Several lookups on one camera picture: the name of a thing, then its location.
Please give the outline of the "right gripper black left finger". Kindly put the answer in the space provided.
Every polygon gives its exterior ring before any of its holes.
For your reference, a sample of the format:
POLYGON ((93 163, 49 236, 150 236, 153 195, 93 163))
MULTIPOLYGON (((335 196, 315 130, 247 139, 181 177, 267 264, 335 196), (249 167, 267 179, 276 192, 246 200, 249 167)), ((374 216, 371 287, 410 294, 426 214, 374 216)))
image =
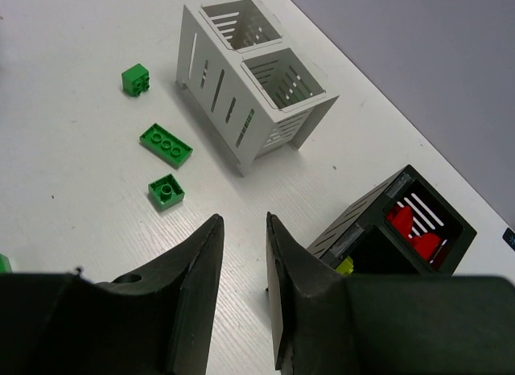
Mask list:
POLYGON ((3 274, 2 373, 205 373, 223 250, 224 221, 214 215, 112 282, 3 274))

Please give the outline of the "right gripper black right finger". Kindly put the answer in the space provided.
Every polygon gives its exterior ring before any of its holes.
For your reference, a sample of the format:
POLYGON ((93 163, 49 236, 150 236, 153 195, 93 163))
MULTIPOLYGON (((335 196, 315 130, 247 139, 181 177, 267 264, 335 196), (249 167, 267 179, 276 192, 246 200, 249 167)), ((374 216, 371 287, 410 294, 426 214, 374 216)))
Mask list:
POLYGON ((282 374, 511 374, 502 277, 343 276, 266 217, 274 366, 282 374))

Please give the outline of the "lime long brick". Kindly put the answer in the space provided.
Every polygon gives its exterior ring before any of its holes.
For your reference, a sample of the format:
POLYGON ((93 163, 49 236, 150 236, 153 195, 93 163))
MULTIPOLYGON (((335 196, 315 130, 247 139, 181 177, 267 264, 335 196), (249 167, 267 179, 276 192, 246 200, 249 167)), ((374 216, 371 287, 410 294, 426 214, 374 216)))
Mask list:
POLYGON ((336 271, 339 274, 349 276, 353 273, 354 270, 354 264, 353 260, 350 256, 347 256, 337 267, 336 271))

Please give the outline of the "red and lime brick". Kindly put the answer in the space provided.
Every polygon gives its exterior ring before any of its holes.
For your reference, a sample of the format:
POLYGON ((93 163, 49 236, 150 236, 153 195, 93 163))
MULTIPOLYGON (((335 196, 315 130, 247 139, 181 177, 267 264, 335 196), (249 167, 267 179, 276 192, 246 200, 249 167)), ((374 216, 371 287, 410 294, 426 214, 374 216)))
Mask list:
POLYGON ((431 223, 423 224, 412 205, 395 204, 385 218, 424 260, 435 264, 445 241, 431 228, 431 223))

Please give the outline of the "green 2x3 brick front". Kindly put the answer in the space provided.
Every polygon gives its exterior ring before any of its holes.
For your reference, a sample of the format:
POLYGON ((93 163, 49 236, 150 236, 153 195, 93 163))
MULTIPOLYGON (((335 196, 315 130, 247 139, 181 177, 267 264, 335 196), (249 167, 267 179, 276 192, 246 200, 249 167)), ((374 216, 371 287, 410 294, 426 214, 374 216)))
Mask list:
POLYGON ((12 271, 9 259, 0 254, 0 273, 10 273, 12 271))

